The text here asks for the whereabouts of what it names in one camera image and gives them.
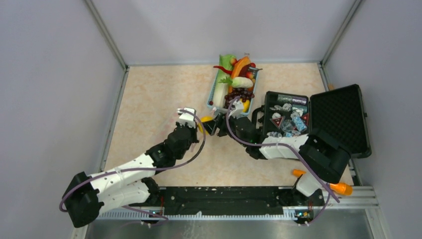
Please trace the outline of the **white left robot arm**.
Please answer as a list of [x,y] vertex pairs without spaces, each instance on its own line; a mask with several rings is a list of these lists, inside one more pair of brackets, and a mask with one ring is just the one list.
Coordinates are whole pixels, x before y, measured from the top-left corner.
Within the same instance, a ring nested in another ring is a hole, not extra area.
[[88,175],[82,171],[73,176],[59,210],[67,213],[75,228],[86,226],[100,214],[135,203],[153,206],[159,201],[159,187],[152,176],[189,164],[201,153],[205,142],[188,161],[176,164],[191,145],[198,143],[197,133],[204,133],[201,122],[190,127],[176,123],[167,138],[137,158],[108,171]]

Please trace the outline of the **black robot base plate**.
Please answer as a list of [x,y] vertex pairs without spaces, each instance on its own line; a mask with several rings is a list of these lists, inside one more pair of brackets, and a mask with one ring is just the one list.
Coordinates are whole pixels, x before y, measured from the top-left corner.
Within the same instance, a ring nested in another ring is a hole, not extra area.
[[260,216],[281,215],[287,207],[323,206],[322,190],[310,197],[292,187],[167,187],[133,207],[157,207],[167,216]]

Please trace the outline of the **clear zip bag pink dots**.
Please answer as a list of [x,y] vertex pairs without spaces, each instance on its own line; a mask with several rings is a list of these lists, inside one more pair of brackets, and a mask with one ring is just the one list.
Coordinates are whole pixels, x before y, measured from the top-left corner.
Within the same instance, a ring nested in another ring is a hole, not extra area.
[[211,133],[209,124],[213,117],[206,116],[197,122],[196,110],[193,108],[178,109],[174,130],[159,144],[159,152],[175,159],[181,159],[192,144],[199,143],[197,133]]

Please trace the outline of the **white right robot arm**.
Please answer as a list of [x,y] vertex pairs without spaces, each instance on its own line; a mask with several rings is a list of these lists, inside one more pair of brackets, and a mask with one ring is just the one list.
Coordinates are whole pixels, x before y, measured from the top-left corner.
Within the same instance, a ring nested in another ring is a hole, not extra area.
[[298,205],[305,205],[318,189],[328,189],[332,196],[350,196],[352,187],[341,182],[347,161],[348,150],[321,130],[312,134],[293,137],[274,137],[258,135],[257,129],[248,118],[225,119],[224,114],[216,117],[203,117],[200,131],[213,135],[216,129],[221,136],[231,136],[248,149],[255,159],[297,159],[306,168],[295,169],[293,175],[297,182],[292,191],[292,199]]

